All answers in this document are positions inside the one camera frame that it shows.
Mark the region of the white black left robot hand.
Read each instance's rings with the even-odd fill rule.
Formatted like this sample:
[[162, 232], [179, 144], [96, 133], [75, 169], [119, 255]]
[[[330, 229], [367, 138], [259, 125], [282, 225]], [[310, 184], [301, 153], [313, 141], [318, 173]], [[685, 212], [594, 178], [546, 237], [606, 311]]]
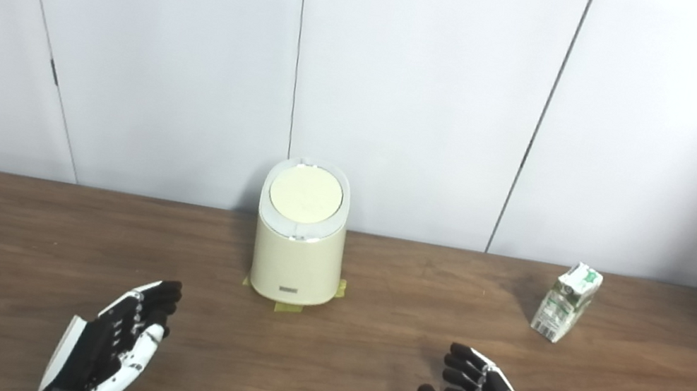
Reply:
[[37, 391], [124, 391], [169, 336], [181, 287], [172, 279], [150, 282], [122, 294], [90, 322], [72, 317]]

